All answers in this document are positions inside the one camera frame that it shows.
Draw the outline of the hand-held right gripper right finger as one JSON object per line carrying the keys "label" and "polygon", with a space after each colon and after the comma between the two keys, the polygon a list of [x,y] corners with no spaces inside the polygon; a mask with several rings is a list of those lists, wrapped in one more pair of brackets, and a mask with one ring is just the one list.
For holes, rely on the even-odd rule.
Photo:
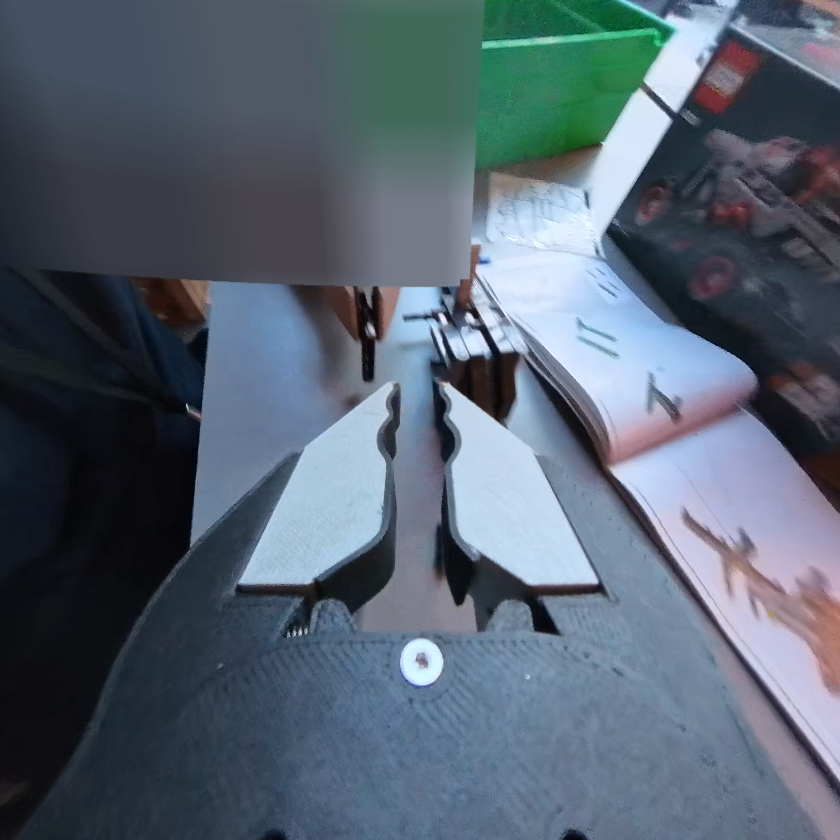
{"label": "hand-held right gripper right finger", "polygon": [[455,603],[599,592],[601,579],[534,450],[451,384],[436,389],[438,553]]}

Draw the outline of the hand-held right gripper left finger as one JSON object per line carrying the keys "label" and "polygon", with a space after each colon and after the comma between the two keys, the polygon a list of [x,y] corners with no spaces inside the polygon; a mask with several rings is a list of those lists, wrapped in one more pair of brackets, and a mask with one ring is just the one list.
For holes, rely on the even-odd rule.
{"label": "hand-held right gripper left finger", "polygon": [[352,613],[395,568],[401,388],[387,382],[300,453],[237,591],[340,601]]}

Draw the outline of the lego vehicle chassis assembly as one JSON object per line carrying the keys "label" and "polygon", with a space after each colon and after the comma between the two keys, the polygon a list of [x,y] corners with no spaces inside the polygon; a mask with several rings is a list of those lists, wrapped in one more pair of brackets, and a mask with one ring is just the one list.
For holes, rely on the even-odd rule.
{"label": "lego vehicle chassis assembly", "polygon": [[478,281],[470,300],[443,287],[439,304],[403,315],[405,322],[426,321],[436,356],[436,383],[448,383],[485,413],[505,424],[517,400],[517,370],[528,346],[520,332]]}

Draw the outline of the lego sticker sheet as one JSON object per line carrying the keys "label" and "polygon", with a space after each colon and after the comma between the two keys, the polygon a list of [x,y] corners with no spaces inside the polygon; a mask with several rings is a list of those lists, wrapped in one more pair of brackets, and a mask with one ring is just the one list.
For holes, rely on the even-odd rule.
{"label": "lego sticker sheet", "polygon": [[602,257],[587,190],[500,172],[489,174],[486,239]]}

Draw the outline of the lego instruction booklet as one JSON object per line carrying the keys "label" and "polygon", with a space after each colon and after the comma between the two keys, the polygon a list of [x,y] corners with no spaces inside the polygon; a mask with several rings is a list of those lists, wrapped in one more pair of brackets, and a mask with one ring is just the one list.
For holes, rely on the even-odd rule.
{"label": "lego instruction booklet", "polygon": [[475,292],[574,410],[741,660],[838,779],[838,510],[749,410],[756,376],[660,318],[606,262],[479,265]]}

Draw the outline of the dark lego truck box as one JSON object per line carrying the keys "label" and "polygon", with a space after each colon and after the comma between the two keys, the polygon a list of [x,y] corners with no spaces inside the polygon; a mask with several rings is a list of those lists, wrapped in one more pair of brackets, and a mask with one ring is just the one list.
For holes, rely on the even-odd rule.
{"label": "dark lego truck box", "polygon": [[838,147],[838,85],[730,25],[607,229],[804,461],[838,452]]}

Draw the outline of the person's dark jacket torso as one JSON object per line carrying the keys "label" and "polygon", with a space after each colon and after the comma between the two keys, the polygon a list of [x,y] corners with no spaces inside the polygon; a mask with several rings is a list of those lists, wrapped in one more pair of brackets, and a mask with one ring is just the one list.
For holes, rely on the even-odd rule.
{"label": "person's dark jacket torso", "polygon": [[2,809],[38,799],[190,541],[203,367],[124,276],[2,267]]}

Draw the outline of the green plastic bin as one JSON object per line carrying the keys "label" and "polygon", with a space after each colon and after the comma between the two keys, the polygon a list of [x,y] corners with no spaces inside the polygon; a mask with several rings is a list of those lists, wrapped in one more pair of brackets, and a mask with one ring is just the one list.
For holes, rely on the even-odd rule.
{"label": "green plastic bin", "polygon": [[624,1],[486,1],[476,169],[604,141],[675,33]]}

